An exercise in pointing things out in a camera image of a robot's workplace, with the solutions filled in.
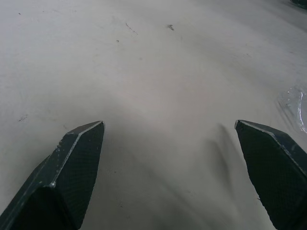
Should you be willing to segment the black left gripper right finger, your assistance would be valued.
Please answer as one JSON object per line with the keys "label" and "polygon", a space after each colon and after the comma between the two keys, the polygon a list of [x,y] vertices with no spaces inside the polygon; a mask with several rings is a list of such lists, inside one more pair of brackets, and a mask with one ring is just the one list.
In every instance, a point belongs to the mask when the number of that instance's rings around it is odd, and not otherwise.
{"label": "black left gripper right finger", "polygon": [[235,129],[249,178],[273,226],[307,228],[307,154],[286,133],[237,120]]}

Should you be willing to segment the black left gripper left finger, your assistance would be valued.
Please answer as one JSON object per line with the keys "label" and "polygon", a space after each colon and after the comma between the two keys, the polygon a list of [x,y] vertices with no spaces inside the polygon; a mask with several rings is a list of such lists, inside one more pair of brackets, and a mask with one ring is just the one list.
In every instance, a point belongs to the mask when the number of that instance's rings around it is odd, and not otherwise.
{"label": "black left gripper left finger", "polygon": [[2,230],[78,230],[94,189],[105,125],[79,126],[29,175],[0,216]]}

